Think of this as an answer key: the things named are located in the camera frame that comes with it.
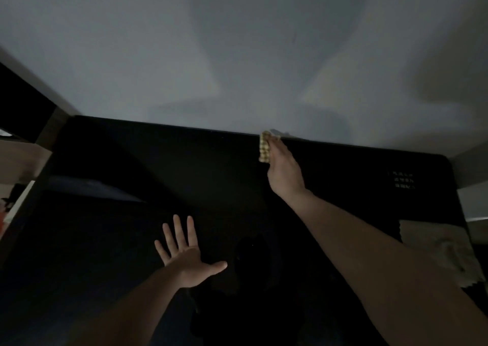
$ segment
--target person's left hand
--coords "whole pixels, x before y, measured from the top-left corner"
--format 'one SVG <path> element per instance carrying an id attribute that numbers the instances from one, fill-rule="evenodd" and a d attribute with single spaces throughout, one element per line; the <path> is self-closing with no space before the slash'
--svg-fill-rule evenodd
<path id="1" fill-rule="evenodd" d="M 225 261 L 220 261 L 212 265 L 202 263 L 200 260 L 200 249 L 198 248 L 197 233 L 195 232 L 195 226 L 191 216 L 188 216 L 186 219 L 188 243 L 186 243 L 185 234 L 181 228 L 180 217 L 173 215 L 173 222 L 178 245 L 176 245 L 169 225 L 166 223 L 162 225 L 162 231 L 164 232 L 170 254 L 168 255 L 158 240 L 154 241 L 154 245 L 164 263 L 164 270 L 170 270 L 177 276 L 180 287 L 189 288 L 199 285 L 211 275 L 218 274 L 227 267 Z"/>

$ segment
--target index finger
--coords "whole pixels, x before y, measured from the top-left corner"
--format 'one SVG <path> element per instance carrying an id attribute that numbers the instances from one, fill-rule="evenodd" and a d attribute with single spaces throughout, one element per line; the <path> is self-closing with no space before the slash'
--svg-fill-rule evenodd
<path id="1" fill-rule="evenodd" d="M 193 222 L 193 218 L 191 216 L 188 216 L 188 218 L 186 218 L 186 230 L 188 232 L 188 246 L 198 247 L 198 239 L 197 239 L 197 232 L 195 231 L 195 223 Z"/>

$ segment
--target black desk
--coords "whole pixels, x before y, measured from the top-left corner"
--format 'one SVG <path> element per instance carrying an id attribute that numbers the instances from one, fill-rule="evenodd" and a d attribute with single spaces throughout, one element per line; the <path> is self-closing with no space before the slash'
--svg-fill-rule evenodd
<path id="1" fill-rule="evenodd" d="M 285 142 L 309 189 L 394 238 L 400 239 L 400 219 L 466 225 L 443 156 Z M 377 340 L 359 300 L 269 188 L 258 143 L 247 134 L 72 119 L 32 196 L 37 207 L 28 220 L 24 214 L 12 223 L 27 220 L 0 277 L 0 339 L 15 345 L 64 339 L 75 318 L 107 306 L 161 265 L 153 241 L 161 223 L 179 213 L 194 216 L 205 260 L 229 262 L 212 287 L 237 290 L 235 245 L 262 234 L 272 252 L 269 286 L 294 283 L 304 342 Z M 43 192 L 50 175 L 99 180 L 145 203 Z M 486 297 L 476 288 L 469 294 L 477 302 Z M 191 300 L 179 293 L 154 344 L 199 344 L 188 331 L 191 312 Z"/>

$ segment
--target wall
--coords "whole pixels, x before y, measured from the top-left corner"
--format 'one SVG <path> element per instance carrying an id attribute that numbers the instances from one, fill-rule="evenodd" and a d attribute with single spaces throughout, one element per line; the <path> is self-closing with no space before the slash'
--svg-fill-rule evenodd
<path id="1" fill-rule="evenodd" d="M 486 10 L 487 0 L 1 0 L 0 46 L 68 112 L 452 156 L 488 139 Z"/>

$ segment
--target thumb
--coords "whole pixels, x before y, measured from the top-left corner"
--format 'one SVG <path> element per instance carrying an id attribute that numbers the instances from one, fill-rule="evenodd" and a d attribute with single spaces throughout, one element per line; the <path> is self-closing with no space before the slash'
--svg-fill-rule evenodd
<path id="1" fill-rule="evenodd" d="M 225 270 L 225 268 L 227 268 L 226 261 L 219 261 L 218 263 L 212 264 L 210 266 L 210 275 L 219 274 L 221 271 Z"/>

